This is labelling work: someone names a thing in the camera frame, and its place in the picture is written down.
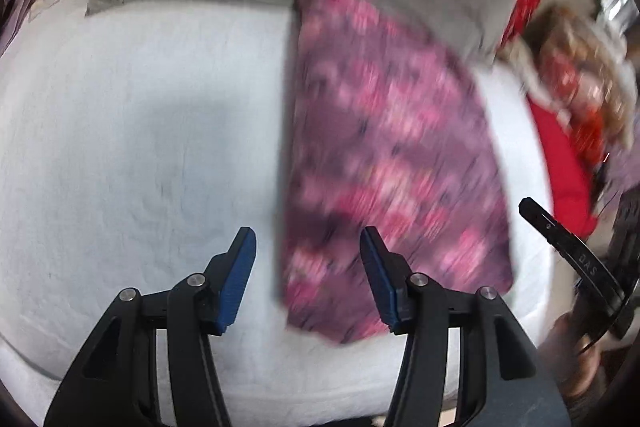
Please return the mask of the purple pink floral cloth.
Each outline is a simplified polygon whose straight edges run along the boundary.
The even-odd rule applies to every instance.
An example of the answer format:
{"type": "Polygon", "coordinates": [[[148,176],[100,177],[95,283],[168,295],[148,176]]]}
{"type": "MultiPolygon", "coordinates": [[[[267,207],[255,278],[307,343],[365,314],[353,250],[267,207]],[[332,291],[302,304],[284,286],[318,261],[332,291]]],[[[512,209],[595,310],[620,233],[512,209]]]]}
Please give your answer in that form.
{"type": "Polygon", "coordinates": [[[506,195],[469,69],[370,0],[296,6],[288,323],[336,343],[382,332],[359,256],[370,225],[442,286],[510,289],[506,195]]]}

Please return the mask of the solid red cloth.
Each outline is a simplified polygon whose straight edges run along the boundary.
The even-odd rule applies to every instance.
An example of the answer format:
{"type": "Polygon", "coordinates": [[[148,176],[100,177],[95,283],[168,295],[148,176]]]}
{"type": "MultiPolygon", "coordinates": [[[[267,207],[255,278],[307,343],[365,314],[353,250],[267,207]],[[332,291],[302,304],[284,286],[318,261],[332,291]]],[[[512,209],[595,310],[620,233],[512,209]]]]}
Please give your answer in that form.
{"type": "Polygon", "coordinates": [[[568,231],[580,239],[588,239],[598,221],[591,210],[587,173],[556,116],[530,98],[527,103],[547,165],[552,198],[550,213],[568,231]]]}

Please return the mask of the red floral plastic bag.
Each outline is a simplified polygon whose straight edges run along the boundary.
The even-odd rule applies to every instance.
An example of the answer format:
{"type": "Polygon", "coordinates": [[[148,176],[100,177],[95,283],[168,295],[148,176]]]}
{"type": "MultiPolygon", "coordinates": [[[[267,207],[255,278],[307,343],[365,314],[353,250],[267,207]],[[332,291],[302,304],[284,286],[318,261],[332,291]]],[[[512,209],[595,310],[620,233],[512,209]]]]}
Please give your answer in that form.
{"type": "Polygon", "coordinates": [[[593,118],[603,124],[606,142],[625,150],[634,145],[634,66],[623,33],[604,17],[593,20],[552,5],[498,57],[540,105],[581,124],[593,118]]]}

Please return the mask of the white bed sheet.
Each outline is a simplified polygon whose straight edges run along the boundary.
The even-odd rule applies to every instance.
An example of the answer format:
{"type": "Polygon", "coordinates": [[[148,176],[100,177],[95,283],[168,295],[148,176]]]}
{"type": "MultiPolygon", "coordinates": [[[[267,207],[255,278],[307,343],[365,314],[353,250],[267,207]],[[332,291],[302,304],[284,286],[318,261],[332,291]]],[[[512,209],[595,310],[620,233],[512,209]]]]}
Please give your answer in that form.
{"type": "Polygon", "coordinates": [[[96,15],[61,0],[1,57],[1,379],[41,424],[126,287],[171,288],[243,225],[257,258],[212,342],[237,426],[384,412],[405,341],[340,345],[292,329],[279,297],[294,15],[139,0],[96,15]]]}

